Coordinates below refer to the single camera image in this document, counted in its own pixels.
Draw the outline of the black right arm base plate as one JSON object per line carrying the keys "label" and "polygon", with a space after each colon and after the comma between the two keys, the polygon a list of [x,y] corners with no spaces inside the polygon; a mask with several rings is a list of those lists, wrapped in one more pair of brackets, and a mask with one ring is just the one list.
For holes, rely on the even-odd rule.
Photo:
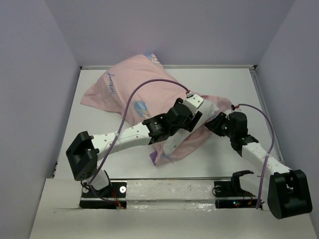
{"label": "black right arm base plate", "polygon": [[256,208],[257,196],[242,188],[244,185],[240,180],[247,175],[254,175],[250,170],[234,172],[228,180],[214,181],[212,194],[215,197],[216,209],[243,209]]}

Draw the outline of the pink printed pillowcase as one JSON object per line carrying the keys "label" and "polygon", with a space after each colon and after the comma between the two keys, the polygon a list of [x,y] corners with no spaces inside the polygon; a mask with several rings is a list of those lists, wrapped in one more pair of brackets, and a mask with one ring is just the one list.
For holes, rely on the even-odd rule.
{"label": "pink printed pillowcase", "polygon": [[[155,55],[140,54],[107,70],[84,93],[80,103],[118,113],[125,116],[130,125],[136,125],[148,118],[167,113],[177,98],[186,99],[186,90],[176,82]],[[202,95],[202,98],[215,103],[219,108],[207,121],[231,108],[231,102],[227,98],[208,95]],[[165,141],[154,144],[155,152],[151,155],[154,165],[179,161],[197,150],[211,136],[204,124],[188,136],[171,155],[163,152]]]}

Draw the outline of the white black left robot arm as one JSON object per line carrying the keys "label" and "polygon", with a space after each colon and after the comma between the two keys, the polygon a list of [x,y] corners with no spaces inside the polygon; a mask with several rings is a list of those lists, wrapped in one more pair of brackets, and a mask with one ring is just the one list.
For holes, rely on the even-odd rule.
{"label": "white black left robot arm", "polygon": [[199,108],[203,101],[199,95],[185,100],[178,98],[167,113],[127,129],[98,135],[89,135],[87,131],[78,133],[66,150],[74,180],[85,180],[100,197],[108,195],[111,183],[107,173],[99,168],[99,160],[131,147],[166,141],[181,129],[192,131],[202,116]]}

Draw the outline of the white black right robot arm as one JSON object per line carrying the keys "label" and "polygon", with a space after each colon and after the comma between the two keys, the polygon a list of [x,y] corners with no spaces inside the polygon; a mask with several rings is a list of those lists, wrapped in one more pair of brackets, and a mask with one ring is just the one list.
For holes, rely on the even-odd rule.
{"label": "white black right robot arm", "polygon": [[293,170],[270,155],[259,141],[248,133],[247,117],[242,112],[220,113],[205,127],[220,137],[228,137],[231,147],[250,162],[261,174],[256,190],[248,192],[257,197],[256,207],[266,204],[276,219],[312,212],[307,176]]}

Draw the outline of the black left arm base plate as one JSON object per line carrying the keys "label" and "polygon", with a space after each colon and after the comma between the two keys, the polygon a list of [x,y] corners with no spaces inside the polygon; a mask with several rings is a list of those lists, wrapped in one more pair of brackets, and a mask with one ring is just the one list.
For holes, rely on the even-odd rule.
{"label": "black left arm base plate", "polygon": [[82,192],[79,202],[81,209],[124,210],[127,208],[127,181],[112,180],[107,188],[92,190],[86,182],[81,181]]}

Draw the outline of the white pillow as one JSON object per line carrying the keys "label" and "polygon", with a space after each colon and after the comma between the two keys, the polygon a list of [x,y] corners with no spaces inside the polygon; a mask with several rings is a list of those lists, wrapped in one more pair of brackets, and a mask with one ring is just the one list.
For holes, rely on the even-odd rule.
{"label": "white pillow", "polygon": [[199,107],[199,111],[202,113],[201,118],[196,123],[194,129],[189,132],[185,129],[180,129],[176,134],[170,136],[163,145],[163,152],[165,155],[171,155],[174,150],[193,132],[195,132],[200,126],[202,126],[209,118],[211,118],[219,108],[215,103],[204,100],[203,104]]}

